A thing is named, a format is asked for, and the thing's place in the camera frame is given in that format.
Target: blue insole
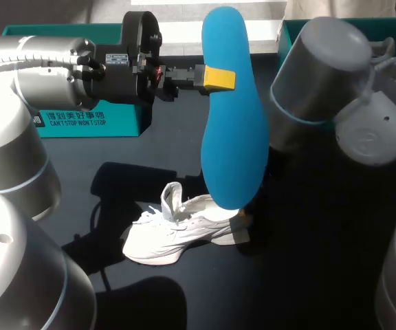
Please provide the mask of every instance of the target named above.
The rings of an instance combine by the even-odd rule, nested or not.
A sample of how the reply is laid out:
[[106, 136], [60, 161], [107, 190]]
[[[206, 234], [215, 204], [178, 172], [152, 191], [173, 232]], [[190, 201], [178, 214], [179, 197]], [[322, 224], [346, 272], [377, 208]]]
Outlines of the blue insole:
[[268, 125], [254, 82], [241, 14], [221, 7], [202, 31], [204, 63], [236, 72], [234, 91], [210, 94], [201, 166], [210, 194], [226, 209], [244, 207], [257, 193], [267, 165]]

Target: white sneaker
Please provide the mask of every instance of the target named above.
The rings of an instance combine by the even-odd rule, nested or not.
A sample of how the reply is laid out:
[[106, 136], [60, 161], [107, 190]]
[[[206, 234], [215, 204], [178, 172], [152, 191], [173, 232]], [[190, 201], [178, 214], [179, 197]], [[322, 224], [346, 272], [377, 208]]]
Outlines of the white sneaker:
[[162, 193], [162, 212], [151, 207], [123, 234], [123, 254], [145, 265], [175, 263], [189, 244], [207, 240], [218, 245], [250, 241], [250, 218], [239, 210], [220, 208], [210, 195], [182, 203], [182, 185], [168, 184]]

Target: teal box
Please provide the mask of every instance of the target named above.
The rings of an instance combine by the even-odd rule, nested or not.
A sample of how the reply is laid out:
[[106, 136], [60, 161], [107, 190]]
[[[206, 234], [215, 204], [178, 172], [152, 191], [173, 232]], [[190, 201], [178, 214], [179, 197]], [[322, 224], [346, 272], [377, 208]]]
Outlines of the teal box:
[[[367, 37], [369, 41], [383, 41], [388, 37], [395, 40], [396, 46], [396, 18], [383, 19], [345, 19], [344, 21], [354, 25]], [[308, 20], [283, 21], [282, 33], [279, 39], [278, 60], [279, 67], [287, 57], [294, 41]]]
[[[121, 24], [8, 25], [5, 36], [77, 36], [98, 43], [118, 43]], [[42, 138], [138, 136], [142, 109], [100, 101], [90, 112], [41, 110], [34, 122]]]

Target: white floor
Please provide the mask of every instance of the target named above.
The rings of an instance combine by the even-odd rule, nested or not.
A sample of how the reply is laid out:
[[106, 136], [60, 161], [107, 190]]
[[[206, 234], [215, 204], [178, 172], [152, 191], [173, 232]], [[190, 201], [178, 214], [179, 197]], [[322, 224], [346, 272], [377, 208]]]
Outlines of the white floor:
[[207, 13], [232, 6], [245, 19], [251, 53], [275, 52], [287, 0], [0, 0], [0, 33], [9, 24], [121, 23], [129, 10], [149, 10], [158, 19], [162, 55], [199, 55]]

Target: sneaker sole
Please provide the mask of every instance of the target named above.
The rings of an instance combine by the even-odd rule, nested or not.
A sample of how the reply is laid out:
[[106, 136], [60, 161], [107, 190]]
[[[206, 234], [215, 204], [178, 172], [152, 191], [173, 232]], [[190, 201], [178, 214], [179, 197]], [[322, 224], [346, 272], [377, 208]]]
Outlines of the sneaker sole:
[[[199, 241], [209, 241], [217, 245], [234, 245], [234, 244], [242, 244], [250, 242], [250, 236], [248, 234], [247, 229], [237, 230], [236, 232], [231, 232], [229, 234], [212, 237], [208, 239], [202, 239]], [[189, 246], [185, 245], [180, 251], [168, 254], [166, 256], [159, 256], [157, 258], [150, 258], [150, 259], [138, 259], [133, 258], [131, 256], [125, 255], [128, 259], [140, 263], [142, 265], [150, 265], [150, 266], [162, 266], [162, 265], [171, 265], [176, 263], [184, 250]]]

